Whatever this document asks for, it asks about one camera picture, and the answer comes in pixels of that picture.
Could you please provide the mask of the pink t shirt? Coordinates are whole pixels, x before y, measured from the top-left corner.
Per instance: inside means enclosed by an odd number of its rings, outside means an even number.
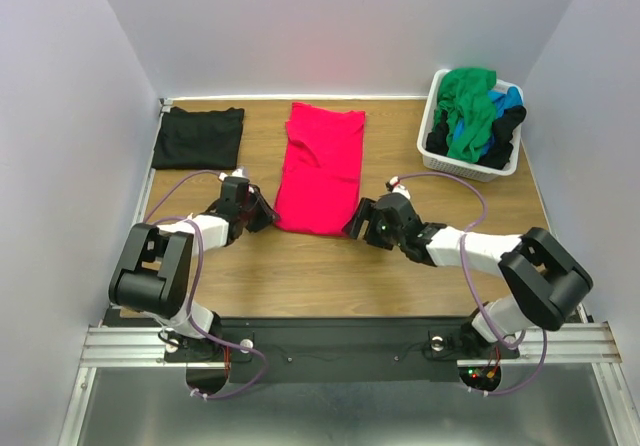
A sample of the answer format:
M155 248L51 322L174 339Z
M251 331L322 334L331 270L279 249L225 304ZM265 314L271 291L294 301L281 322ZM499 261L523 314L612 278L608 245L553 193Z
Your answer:
M343 235L360 197L366 114L292 104L274 209L287 232Z

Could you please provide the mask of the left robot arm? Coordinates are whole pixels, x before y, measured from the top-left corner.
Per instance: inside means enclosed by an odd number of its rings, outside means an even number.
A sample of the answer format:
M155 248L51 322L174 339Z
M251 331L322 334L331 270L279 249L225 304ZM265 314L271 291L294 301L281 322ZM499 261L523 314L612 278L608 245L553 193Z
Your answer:
M132 226L109 283L109 300L154 319L166 345L188 345L199 359L213 359L221 350L252 354L251 339L223 339L219 315L199 305L195 293L205 252L228 247L245 231L259 232L277 219L258 186L225 175L219 198L205 211Z

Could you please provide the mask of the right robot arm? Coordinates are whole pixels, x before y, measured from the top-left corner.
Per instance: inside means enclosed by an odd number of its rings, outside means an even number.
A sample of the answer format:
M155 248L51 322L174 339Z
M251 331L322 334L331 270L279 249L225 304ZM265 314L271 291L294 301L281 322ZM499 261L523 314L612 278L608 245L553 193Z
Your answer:
M377 248L399 248L418 264L460 267L465 274L479 271L506 282L509 295L479 303L458 338L434 352L436 358L478 358L533 326L557 331L593 288L589 273L543 228L521 235L464 232L423 221L410 199L397 192L361 199L343 232Z

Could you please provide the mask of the folded black t shirt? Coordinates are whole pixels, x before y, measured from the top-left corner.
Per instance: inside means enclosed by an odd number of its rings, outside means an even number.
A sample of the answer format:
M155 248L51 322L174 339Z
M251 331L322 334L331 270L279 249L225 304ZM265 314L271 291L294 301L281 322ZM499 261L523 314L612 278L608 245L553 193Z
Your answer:
M151 167L156 170L233 170L237 167L245 110L164 113Z

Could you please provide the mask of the white plastic laundry basket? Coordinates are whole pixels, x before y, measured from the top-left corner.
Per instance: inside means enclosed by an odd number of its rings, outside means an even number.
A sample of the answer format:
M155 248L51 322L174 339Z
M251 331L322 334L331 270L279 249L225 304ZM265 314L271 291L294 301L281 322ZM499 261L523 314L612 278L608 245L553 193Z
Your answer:
M439 155L435 152L427 150L428 134L435 127L435 111L436 100L439 86L445 75L450 69L440 69L434 73L433 80L429 89L426 106L424 108L422 120L418 130L416 147L422 155L425 167L444 173L450 173L468 179L474 179L481 182L490 182L498 177L507 177L515 173L519 159L519 148L521 145L522 121L514 128L511 134L509 144L511 145L510 154L505 165L502 168L492 168L477 163L468 163L465 161L453 159L445 155Z

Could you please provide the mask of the black t shirt in basket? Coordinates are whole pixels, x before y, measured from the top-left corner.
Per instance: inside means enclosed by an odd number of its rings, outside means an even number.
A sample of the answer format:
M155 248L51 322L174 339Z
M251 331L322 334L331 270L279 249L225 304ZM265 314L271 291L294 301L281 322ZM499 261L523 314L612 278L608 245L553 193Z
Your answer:
M524 121L526 113L526 108L521 105L505 109L503 114L492 123L489 140L480 148L480 156L476 161L472 161L472 164L496 170L504 169L514 150L512 144L514 131ZM447 112L437 115L434 126L427 135L425 149L430 153L454 158L450 154L447 143L449 133L447 120Z

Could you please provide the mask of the green t shirt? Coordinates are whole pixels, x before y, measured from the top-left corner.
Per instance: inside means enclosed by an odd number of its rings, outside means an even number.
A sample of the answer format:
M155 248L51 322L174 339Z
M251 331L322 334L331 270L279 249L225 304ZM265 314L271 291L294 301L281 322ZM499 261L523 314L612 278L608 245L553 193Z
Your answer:
M430 139L436 153L468 163L481 158L497 118L489 97L496 82L497 73L483 68L458 68L444 75Z

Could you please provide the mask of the blue t shirt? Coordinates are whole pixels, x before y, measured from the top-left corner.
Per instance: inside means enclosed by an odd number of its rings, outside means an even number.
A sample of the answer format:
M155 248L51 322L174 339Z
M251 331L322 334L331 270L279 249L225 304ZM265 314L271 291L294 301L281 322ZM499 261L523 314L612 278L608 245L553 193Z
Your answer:
M491 90L488 92L488 97L496 107L496 120L493 124L494 132L481 150L482 155L486 155L494 147L496 141L509 142L507 135L513 135L513 131L523 121L523 119L517 121L517 109L523 107L522 97L517 87L509 87L505 93Z

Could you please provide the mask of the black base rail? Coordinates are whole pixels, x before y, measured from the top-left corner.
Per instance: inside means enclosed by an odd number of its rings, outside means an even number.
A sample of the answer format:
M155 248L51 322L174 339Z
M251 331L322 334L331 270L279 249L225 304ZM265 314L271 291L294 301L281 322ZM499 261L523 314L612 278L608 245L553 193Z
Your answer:
M159 333L169 363L186 363L196 384L338 382L456 382L459 362L485 365L494 355L518 352L490 344L465 316L353 318L231 318L217 321L231 343L257 355L206 339Z

